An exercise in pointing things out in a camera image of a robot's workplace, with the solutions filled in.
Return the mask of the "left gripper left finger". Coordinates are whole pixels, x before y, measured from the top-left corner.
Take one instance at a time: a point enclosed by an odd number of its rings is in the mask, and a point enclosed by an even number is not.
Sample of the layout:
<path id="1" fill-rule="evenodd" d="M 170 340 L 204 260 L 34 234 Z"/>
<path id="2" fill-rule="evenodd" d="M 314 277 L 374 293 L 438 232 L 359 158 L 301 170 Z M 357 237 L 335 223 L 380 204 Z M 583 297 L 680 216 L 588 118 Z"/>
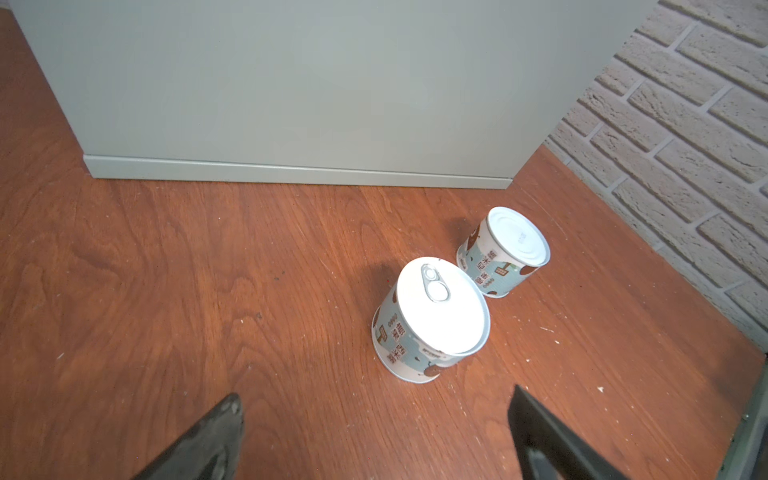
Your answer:
<path id="1" fill-rule="evenodd" d="M 232 392 L 134 479 L 233 479 L 244 430 L 243 405 L 240 396 Z"/>

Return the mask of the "white can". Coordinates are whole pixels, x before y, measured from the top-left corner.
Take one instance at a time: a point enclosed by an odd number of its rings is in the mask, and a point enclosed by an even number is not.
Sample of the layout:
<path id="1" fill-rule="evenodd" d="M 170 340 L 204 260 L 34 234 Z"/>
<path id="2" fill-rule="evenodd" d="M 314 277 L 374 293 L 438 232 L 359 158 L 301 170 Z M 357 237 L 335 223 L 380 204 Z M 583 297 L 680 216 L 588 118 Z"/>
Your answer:
<path id="1" fill-rule="evenodd" d="M 503 298 L 551 258 L 542 232 L 524 215 L 497 206 L 456 253 L 457 265 L 490 298 Z"/>
<path id="2" fill-rule="evenodd" d="M 384 367 L 414 384 L 435 380 L 487 342 L 485 297 L 456 265 L 436 257 L 411 260 L 374 313 L 371 338 Z"/>

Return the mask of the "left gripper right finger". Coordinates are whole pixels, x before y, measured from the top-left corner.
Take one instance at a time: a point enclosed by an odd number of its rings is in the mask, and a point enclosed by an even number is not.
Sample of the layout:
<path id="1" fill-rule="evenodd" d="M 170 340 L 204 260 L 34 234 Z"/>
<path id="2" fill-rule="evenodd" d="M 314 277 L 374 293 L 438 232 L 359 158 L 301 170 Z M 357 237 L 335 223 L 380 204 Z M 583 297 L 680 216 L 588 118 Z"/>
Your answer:
<path id="1" fill-rule="evenodd" d="M 623 479 L 625 475 L 517 385 L 508 408 L 524 479 Z"/>

